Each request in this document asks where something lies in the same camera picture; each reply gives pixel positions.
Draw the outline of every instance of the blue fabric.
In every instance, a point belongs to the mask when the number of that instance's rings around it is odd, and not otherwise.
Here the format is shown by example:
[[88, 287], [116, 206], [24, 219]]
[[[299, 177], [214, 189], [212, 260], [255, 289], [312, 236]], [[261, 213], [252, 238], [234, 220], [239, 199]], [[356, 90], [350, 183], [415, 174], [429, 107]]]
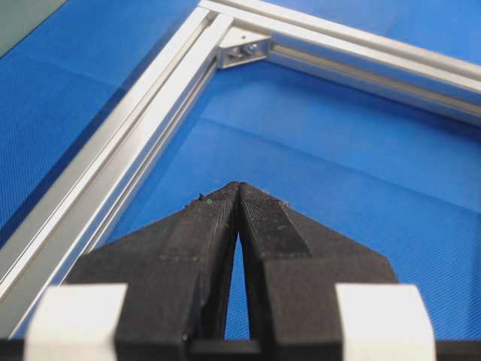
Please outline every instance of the blue fabric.
[[418, 285], [438, 338], [479, 338], [480, 136], [265, 62], [222, 71], [110, 239], [248, 181], [385, 254]]
[[[481, 63], [477, 0], [272, 1]], [[194, 4], [70, 0], [0, 59], [0, 224], [27, 213]], [[481, 338], [480, 137], [276, 65], [222, 71], [109, 241], [248, 181], [387, 255], [438, 338]], [[246, 338], [238, 248], [234, 264], [226, 337]]]
[[0, 247], [196, 0], [70, 0], [0, 58]]

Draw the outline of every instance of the white tape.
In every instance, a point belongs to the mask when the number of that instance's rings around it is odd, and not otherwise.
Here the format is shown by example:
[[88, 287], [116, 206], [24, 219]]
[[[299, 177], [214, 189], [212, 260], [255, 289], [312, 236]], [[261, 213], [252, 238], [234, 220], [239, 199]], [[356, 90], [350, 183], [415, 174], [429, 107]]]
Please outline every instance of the white tape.
[[49, 287], [26, 334], [26, 361], [115, 361], [126, 284]]
[[336, 284], [343, 361], [435, 361], [434, 333], [416, 286]]

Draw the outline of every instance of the aluminum frame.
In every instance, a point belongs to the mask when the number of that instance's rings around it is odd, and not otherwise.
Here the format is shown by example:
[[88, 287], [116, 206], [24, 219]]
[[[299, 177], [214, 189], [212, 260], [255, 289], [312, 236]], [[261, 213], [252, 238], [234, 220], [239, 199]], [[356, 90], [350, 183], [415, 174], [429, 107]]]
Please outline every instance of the aluminum frame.
[[481, 127], [478, 65], [257, 0], [202, 0], [0, 250], [0, 338], [108, 237], [232, 26], [269, 37], [269, 62]]

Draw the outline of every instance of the black 3d printed part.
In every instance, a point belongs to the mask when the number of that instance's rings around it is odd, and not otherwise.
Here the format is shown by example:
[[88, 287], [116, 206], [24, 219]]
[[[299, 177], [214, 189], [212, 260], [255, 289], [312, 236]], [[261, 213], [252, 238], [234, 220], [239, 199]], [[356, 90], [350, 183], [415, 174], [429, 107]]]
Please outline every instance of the black 3d printed part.
[[223, 337], [237, 230], [251, 335], [276, 359], [341, 359], [335, 283], [397, 282], [383, 256], [238, 183], [82, 256], [67, 282], [127, 283], [119, 353], [185, 359], [190, 339]]

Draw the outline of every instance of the blue mat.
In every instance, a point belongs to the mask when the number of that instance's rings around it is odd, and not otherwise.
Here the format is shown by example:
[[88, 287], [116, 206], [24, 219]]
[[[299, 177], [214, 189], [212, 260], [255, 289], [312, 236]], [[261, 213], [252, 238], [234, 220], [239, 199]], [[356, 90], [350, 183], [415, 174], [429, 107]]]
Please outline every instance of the blue mat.
[[[2, 223], [48, 187], [52, 167], [75, 154], [72, 142], [88, 138], [101, 109], [194, 4], [177, 3], [71, 0], [0, 59], [8, 84], [0, 88]], [[477, 0], [276, 3], [481, 63]], [[222, 71], [110, 240], [199, 193], [248, 181], [385, 254], [401, 281], [418, 285], [438, 338], [481, 338], [480, 138], [469, 126], [276, 65]], [[248, 337], [239, 254], [226, 337]]]
[[0, 58], [0, 247], [196, 2], [69, 0]]

